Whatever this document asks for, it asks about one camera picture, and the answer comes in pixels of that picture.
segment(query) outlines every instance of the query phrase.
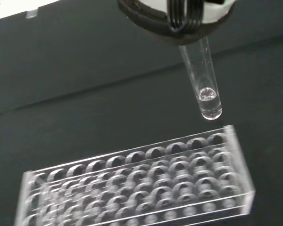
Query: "glass test tube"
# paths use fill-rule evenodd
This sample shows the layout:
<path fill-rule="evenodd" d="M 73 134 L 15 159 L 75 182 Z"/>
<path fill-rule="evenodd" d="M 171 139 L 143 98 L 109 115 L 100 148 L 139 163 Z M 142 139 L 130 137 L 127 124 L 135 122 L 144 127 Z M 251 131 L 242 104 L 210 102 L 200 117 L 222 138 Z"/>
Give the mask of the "glass test tube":
<path fill-rule="evenodd" d="M 208 120 L 217 119 L 222 113 L 222 106 L 207 37 L 187 46 L 180 46 L 180 52 L 201 114 Z"/>

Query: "clear acrylic rack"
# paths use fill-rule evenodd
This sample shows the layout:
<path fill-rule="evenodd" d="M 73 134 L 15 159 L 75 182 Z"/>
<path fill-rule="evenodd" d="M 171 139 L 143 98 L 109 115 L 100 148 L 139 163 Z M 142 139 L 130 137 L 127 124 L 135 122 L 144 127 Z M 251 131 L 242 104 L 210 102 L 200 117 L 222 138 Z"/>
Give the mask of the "clear acrylic rack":
<path fill-rule="evenodd" d="M 249 214 L 233 126 L 24 173 L 15 226 L 195 225 Z"/>

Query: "rack hole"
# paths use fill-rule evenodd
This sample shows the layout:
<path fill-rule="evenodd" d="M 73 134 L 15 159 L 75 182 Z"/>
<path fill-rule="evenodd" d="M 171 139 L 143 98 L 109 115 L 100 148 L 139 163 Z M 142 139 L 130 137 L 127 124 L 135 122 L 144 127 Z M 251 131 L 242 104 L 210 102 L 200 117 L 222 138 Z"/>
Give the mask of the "rack hole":
<path fill-rule="evenodd" d="M 196 163 L 196 166 L 205 166 L 207 162 L 204 159 L 199 159 Z"/>
<path fill-rule="evenodd" d="M 162 156 L 162 154 L 161 154 L 161 151 L 160 151 L 160 150 L 154 149 L 154 150 L 152 151 L 152 158 L 153 158 L 153 159 L 159 158 L 159 157 L 161 157 L 161 156 Z"/>
<path fill-rule="evenodd" d="M 213 138 L 213 144 L 219 145 L 219 144 L 222 144 L 222 143 L 224 143 L 223 137 L 220 136 L 220 135 L 215 135 L 214 138 Z"/>
<path fill-rule="evenodd" d="M 185 170 L 185 166 L 183 164 L 179 163 L 175 166 L 175 170 L 176 171 Z"/>

